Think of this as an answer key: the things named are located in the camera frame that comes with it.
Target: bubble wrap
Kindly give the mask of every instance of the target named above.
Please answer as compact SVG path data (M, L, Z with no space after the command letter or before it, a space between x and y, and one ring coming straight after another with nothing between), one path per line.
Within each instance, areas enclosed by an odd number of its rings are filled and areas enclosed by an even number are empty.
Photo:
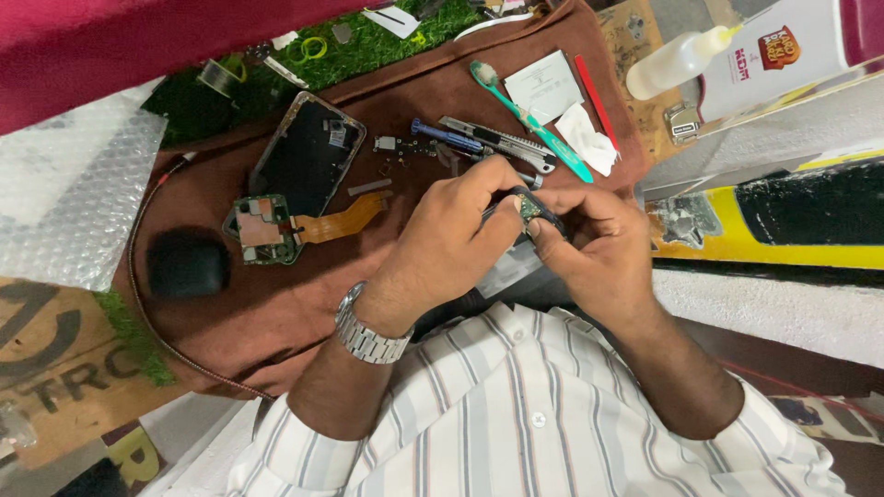
M106 290L166 119L146 86L0 136L0 275Z

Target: glue bottle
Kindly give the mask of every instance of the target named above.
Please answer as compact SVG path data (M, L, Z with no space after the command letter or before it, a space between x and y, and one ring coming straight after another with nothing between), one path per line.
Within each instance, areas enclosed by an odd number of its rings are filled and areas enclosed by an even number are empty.
M626 88L637 100L648 100L683 82L696 78L727 50L743 26L717 26L705 33L685 33L639 60L626 75Z

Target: wrist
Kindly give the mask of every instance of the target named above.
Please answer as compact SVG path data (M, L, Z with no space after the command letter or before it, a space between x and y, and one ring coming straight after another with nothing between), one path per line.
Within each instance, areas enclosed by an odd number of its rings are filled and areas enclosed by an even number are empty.
M386 338L401 338L423 314L382 284L369 281L353 302L353 314L366 328Z

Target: red cloth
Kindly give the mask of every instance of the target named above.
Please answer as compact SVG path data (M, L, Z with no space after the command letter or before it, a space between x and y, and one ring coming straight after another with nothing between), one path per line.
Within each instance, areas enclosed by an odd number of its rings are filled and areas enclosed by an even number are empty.
M370 0L33 0L0 14L0 135Z

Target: shirt button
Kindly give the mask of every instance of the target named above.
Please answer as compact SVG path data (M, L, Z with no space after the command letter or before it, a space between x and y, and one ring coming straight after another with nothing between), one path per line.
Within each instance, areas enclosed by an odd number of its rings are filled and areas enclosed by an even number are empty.
M542 412L536 412L531 415L531 424L536 426L537 428L543 428L546 426L546 416Z

